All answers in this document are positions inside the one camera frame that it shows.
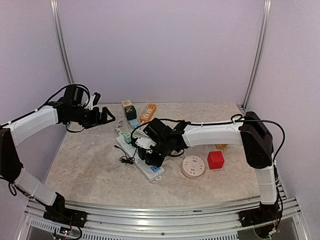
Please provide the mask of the black plug adapter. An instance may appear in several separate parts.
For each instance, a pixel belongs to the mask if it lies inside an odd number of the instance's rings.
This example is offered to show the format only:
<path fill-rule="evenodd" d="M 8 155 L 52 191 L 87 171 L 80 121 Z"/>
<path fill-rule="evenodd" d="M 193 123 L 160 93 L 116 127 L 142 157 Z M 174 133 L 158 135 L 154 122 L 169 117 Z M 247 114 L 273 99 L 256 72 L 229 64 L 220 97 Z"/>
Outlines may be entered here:
<path fill-rule="evenodd" d="M 137 149 L 135 149 L 133 156 L 129 156 L 121 147 L 117 145 L 114 145 L 114 147 L 118 150 L 121 150 L 124 153 L 124 155 L 119 158 L 119 161 L 121 163 L 124 163 L 125 165 L 133 165 L 135 163 L 135 155 Z"/>

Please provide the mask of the white round socket base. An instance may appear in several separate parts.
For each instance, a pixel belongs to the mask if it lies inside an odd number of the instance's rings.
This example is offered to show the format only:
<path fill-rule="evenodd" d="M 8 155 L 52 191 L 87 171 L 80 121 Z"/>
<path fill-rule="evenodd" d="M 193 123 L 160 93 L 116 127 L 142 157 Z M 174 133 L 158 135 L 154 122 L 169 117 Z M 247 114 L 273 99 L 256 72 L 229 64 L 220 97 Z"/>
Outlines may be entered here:
<path fill-rule="evenodd" d="M 205 173 L 205 162 L 196 155 L 189 155 L 184 158 L 181 171 L 187 178 L 199 178 Z"/>

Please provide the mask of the red cube socket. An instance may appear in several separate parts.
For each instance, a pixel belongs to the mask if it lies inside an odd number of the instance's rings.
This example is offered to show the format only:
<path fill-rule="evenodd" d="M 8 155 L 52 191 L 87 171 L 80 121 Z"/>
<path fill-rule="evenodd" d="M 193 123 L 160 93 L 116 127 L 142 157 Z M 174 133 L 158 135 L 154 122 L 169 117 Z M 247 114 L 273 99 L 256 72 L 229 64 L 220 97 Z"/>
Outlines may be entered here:
<path fill-rule="evenodd" d="M 207 156 L 207 162 L 210 170 L 221 169 L 225 163 L 223 153 L 221 151 L 210 151 Z"/>

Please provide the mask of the yellow cube socket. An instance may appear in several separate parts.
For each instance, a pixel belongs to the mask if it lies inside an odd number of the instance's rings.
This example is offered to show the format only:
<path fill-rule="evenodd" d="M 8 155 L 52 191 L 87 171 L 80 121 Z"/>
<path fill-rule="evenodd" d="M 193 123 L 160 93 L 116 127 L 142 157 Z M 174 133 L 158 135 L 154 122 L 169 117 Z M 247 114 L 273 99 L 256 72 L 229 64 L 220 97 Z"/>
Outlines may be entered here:
<path fill-rule="evenodd" d="M 228 144 L 216 144 L 215 147 L 217 150 L 223 151 L 223 150 L 226 150 L 229 147 L 229 145 Z"/>

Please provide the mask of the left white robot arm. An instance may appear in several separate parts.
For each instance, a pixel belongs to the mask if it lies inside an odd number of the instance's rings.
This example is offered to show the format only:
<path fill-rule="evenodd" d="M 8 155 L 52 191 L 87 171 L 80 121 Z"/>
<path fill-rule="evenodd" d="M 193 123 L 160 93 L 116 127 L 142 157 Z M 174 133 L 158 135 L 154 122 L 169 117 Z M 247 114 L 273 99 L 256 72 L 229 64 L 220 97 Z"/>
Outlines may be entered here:
<path fill-rule="evenodd" d="M 82 84 L 66 85 L 58 93 L 63 93 L 59 100 L 53 100 L 57 96 L 54 93 L 32 112 L 0 126 L 0 178 L 15 190 L 34 198 L 63 223 L 70 218 L 65 198 L 24 168 L 16 148 L 28 138 L 55 125 L 68 127 L 70 123 L 77 123 L 86 130 L 112 123 L 116 118 L 107 107 L 97 107 L 101 95 L 97 92 L 90 94 Z"/>

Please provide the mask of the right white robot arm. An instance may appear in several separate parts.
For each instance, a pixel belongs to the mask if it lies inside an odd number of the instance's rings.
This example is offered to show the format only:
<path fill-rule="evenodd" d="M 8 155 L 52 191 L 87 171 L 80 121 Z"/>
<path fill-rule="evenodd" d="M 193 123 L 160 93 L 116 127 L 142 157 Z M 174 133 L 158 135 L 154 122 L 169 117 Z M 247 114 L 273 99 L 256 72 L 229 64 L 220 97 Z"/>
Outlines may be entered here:
<path fill-rule="evenodd" d="M 175 127 L 165 123 L 166 118 L 154 118 L 142 123 L 140 127 L 147 135 L 147 140 L 135 136 L 135 128 L 131 134 L 131 144 L 138 148 L 139 156 L 149 164 L 160 167 L 165 158 L 173 151 L 204 145 L 237 145 L 242 146 L 247 164 L 254 169 L 259 192 L 260 206 L 256 210 L 256 218 L 266 222 L 279 209 L 280 194 L 277 187 L 278 173 L 276 157 L 283 143 L 275 149 L 273 136 L 266 124 L 283 127 L 272 120 L 262 120 L 253 111 L 245 115 L 237 113 L 229 121 L 191 122 L 174 120 Z"/>

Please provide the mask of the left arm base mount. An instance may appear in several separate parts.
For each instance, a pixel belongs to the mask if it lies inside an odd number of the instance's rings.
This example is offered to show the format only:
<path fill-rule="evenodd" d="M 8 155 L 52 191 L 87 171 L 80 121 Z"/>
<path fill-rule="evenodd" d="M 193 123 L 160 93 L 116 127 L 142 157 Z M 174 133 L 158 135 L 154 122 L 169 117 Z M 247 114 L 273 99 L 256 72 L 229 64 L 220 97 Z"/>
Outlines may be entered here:
<path fill-rule="evenodd" d="M 54 212 L 52 209 L 45 210 L 43 218 L 56 223 L 83 228 L 87 221 L 88 213 L 85 211 L 66 208 L 64 213 Z"/>

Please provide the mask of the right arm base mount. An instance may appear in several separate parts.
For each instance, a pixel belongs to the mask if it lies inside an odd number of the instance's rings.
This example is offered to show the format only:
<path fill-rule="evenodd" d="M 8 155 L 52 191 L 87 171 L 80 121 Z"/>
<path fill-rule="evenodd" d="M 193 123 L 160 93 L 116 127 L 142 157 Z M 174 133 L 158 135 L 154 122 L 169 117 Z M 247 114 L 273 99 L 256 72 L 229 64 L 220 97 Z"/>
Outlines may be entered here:
<path fill-rule="evenodd" d="M 259 224 L 264 224 L 267 222 L 272 222 L 278 220 L 282 217 L 282 213 L 279 210 L 270 210 L 262 208 L 253 208 L 248 210 L 243 210 L 239 212 L 239 220 L 241 226 L 249 227 Z"/>

